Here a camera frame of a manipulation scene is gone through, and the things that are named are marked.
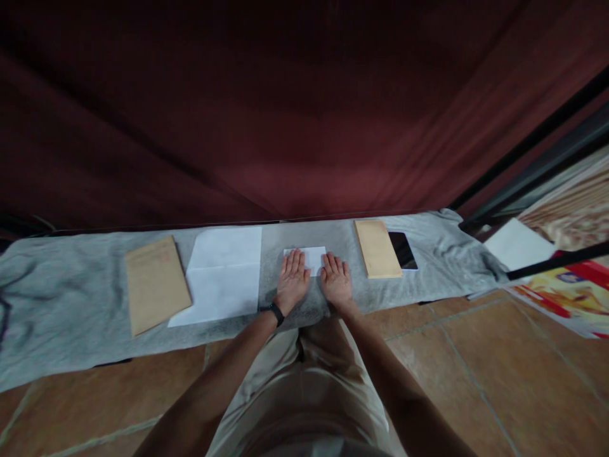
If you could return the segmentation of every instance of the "red and yellow poster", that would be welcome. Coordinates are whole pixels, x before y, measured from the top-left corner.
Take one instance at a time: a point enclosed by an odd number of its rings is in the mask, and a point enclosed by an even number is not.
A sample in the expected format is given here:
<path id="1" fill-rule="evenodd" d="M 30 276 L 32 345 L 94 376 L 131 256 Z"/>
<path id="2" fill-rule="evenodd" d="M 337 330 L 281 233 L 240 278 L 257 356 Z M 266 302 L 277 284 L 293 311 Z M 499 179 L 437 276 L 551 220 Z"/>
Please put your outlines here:
<path id="1" fill-rule="evenodd" d="M 609 338 L 609 270 L 586 261 L 531 276 L 508 290 L 584 338 Z"/>

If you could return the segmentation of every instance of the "table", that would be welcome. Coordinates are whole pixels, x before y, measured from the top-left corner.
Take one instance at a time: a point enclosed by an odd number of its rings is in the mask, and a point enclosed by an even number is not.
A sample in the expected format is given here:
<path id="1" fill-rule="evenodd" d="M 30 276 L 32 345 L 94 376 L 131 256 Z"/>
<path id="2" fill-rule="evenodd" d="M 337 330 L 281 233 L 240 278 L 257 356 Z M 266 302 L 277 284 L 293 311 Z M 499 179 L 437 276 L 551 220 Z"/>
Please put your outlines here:
<path id="1" fill-rule="evenodd" d="M 497 287 L 505 274 L 484 246 L 459 230 L 461 218 L 434 213 L 380 218 L 404 230 L 419 270 L 399 279 L 368 279 L 353 220 L 263 225 L 259 305 L 277 287 L 285 248 L 326 246 L 349 262 L 353 295 L 363 312 L 463 296 Z M 206 228 L 24 239 L 0 257 L 3 322 L 0 392 L 49 374 L 234 337 L 253 315 L 167 328 L 131 337 L 124 255 L 172 235 L 184 270 L 196 236 Z M 329 315 L 319 278 L 281 330 Z"/>

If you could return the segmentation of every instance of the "person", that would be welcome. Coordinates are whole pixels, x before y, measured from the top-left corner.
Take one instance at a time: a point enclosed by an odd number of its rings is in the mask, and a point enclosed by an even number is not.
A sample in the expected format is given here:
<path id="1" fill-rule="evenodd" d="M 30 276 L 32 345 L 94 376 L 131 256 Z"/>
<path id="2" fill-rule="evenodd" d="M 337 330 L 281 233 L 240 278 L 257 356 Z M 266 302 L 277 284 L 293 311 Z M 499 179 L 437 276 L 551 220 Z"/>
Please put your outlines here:
<path id="1" fill-rule="evenodd" d="M 273 335 L 310 282 L 304 253 L 284 257 L 280 315 L 260 312 L 135 455 L 474 456 L 359 311 L 348 264 L 324 255 L 320 279 L 337 313 Z"/>

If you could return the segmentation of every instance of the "smartphone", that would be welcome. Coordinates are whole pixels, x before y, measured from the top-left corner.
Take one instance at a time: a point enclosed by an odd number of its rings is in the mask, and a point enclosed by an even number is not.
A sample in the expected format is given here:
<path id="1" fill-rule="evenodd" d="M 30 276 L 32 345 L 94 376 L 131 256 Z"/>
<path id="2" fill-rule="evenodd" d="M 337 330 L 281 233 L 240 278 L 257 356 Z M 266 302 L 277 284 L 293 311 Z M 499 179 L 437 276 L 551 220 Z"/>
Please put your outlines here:
<path id="1" fill-rule="evenodd" d="M 406 234 L 403 232 L 389 232 L 389 239 L 402 270 L 418 270 L 419 266 L 417 261 L 414 260 Z"/>

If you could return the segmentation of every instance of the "beige pants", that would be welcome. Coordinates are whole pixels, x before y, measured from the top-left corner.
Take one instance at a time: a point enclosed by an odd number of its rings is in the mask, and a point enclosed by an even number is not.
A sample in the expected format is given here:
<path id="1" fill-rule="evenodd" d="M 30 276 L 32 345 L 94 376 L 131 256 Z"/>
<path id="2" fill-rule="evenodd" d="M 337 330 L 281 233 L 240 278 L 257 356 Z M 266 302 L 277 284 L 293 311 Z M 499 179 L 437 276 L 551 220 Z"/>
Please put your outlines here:
<path id="1" fill-rule="evenodd" d="M 341 435 L 405 455 L 351 333 L 336 318 L 267 341 L 207 455 L 260 453 L 303 434 Z"/>

